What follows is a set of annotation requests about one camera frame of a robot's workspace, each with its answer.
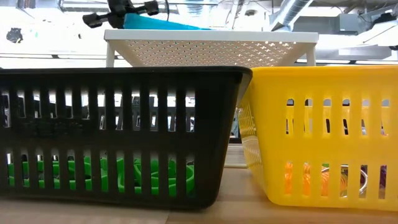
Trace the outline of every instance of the ceiling duct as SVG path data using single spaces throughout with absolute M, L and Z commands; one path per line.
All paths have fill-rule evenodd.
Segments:
M 293 23 L 300 17 L 300 13 L 308 7 L 313 0 L 284 0 L 280 10 L 270 15 L 271 25 L 269 30 L 292 31 Z

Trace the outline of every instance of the plastic basket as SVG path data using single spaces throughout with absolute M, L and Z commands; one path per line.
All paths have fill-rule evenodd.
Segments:
M 244 155 L 269 200 L 398 210 L 398 67 L 255 68 Z
M 210 206 L 250 79 L 241 67 L 1 70 L 0 194 Z M 195 97 L 189 113 L 187 97 Z
M 209 30 L 206 28 L 188 26 L 176 22 L 169 22 L 169 21 L 162 21 L 160 19 L 148 18 L 134 13 L 126 14 L 123 27 L 125 29 Z

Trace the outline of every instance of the table surface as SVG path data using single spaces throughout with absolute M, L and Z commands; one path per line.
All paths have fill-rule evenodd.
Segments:
M 0 199 L 0 223 L 398 223 L 398 213 L 271 203 L 247 169 L 224 169 L 217 201 L 200 212 Z

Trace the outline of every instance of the green object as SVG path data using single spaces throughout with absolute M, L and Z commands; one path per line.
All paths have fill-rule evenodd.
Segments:
M 85 162 L 85 186 L 86 190 L 92 189 L 92 180 L 91 180 L 91 161 L 89 157 L 84 158 Z M 53 161 L 53 179 L 54 179 L 54 188 L 60 188 L 60 166 L 59 161 Z M 118 159 L 117 163 L 117 172 L 118 172 L 118 188 L 120 192 L 124 192 L 124 159 Z M 100 160 L 101 166 L 101 188 L 102 191 L 108 191 L 108 161 L 107 159 L 102 158 Z M 69 186 L 71 190 L 76 190 L 76 180 L 75 180 L 75 161 L 68 161 L 68 170 L 69 170 Z M 8 165 L 9 171 L 9 185 L 15 186 L 15 178 L 14 178 L 14 164 Z M 44 188 L 44 162 L 37 161 L 37 172 L 39 176 L 39 188 Z M 159 194 L 159 162 L 156 160 L 151 161 L 150 163 L 150 179 L 151 179 L 151 187 L 152 194 Z M 191 193 L 195 186 L 194 179 L 194 166 L 187 166 L 187 193 Z M 29 163 L 22 162 L 22 175 L 23 175 L 23 186 L 29 187 Z M 177 186 L 176 186 L 176 163 L 175 161 L 169 161 L 169 195 L 174 197 L 177 194 Z M 134 160 L 134 176 L 135 176 L 135 193 L 141 194 L 141 160 Z

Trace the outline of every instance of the black plastic basket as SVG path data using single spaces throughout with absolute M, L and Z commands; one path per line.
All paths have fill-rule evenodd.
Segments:
M 0 194 L 208 207 L 218 195 L 236 102 L 250 79 L 241 67 L 1 70 Z M 175 97 L 174 130 L 168 96 Z M 195 97 L 194 110 L 186 96 Z

